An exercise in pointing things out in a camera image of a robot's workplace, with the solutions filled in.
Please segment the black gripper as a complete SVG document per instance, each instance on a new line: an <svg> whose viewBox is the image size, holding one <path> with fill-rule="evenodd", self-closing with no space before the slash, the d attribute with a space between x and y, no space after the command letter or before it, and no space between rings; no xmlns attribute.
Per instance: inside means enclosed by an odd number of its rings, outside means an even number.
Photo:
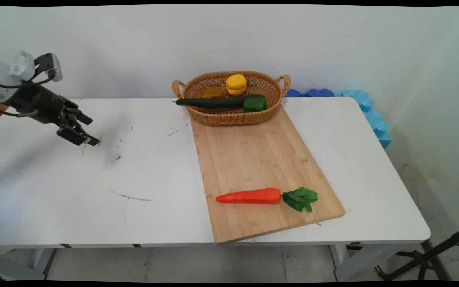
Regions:
<svg viewBox="0 0 459 287"><path fill-rule="evenodd" d="M8 100L8 106L18 113L37 112L31 118L43 124L61 125L57 135L72 144L97 146L100 143L100 139L88 134L80 125L90 125L93 119L82 113L77 104L42 85L18 89Z"/></svg>

